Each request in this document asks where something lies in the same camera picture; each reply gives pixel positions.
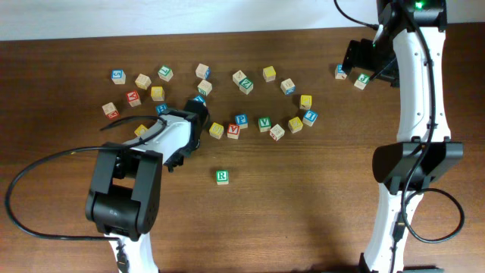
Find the yellow S block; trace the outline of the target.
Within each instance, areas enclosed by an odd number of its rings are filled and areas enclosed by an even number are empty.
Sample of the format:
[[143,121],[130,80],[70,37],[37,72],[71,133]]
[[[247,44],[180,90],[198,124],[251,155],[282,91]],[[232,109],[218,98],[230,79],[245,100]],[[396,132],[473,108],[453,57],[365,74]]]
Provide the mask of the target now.
[[224,134],[224,126],[214,122],[209,128],[209,134],[211,137],[219,140]]

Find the red A block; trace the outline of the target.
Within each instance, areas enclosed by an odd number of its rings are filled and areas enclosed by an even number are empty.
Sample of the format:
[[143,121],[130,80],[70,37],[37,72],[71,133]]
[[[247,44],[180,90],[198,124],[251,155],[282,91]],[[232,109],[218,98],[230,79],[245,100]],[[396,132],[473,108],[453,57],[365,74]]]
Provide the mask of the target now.
[[240,135],[240,126],[237,124],[228,124],[227,137],[238,140]]

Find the green R block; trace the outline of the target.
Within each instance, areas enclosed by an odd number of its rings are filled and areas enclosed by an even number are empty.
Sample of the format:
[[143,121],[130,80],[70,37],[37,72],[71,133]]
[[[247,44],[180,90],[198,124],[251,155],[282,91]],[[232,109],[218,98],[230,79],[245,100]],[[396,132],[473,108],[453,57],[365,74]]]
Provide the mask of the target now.
[[227,185],[229,183],[228,170],[217,170],[216,171],[216,183],[217,183],[217,185]]

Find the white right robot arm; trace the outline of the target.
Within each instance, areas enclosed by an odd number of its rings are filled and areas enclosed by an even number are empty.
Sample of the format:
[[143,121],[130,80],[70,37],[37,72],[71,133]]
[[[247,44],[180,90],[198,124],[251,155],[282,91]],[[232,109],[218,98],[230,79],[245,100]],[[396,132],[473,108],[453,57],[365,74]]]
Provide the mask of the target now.
[[411,221],[430,184],[463,157],[464,145],[451,138],[443,103],[442,56],[446,39],[446,1],[378,1],[374,39],[350,41],[335,74],[353,68],[363,88],[382,80],[399,88],[400,120],[394,144],[376,148],[372,158],[379,184],[374,230],[360,255],[359,272],[404,272],[408,236],[422,243]]

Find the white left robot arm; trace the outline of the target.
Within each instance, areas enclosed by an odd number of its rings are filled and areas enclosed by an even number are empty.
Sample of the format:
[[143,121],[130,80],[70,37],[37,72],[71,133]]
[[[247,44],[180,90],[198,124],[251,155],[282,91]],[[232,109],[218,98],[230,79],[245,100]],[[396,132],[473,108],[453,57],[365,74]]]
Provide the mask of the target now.
[[162,168],[172,171],[197,150],[206,106],[189,100],[167,108],[146,133],[127,141],[127,150],[106,143],[98,153],[85,213],[111,248],[120,272],[157,272],[149,232],[158,214]]

